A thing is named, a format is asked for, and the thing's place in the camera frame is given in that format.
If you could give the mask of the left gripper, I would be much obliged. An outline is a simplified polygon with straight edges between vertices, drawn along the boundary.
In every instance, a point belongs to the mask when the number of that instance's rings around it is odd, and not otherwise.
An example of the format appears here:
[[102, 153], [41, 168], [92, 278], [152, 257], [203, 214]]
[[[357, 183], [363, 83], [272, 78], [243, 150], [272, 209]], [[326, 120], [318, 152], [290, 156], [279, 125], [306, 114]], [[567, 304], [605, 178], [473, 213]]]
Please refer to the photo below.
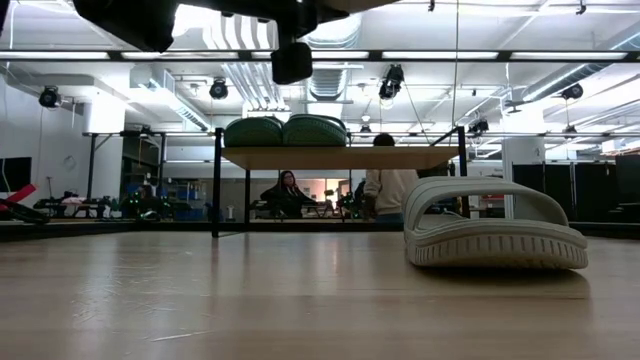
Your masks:
[[271, 53], [272, 78], [276, 84], [292, 84], [312, 76], [311, 48], [299, 38], [313, 32], [319, 24], [347, 18], [349, 13], [320, 0], [281, 0], [274, 6], [278, 40], [281, 46]]

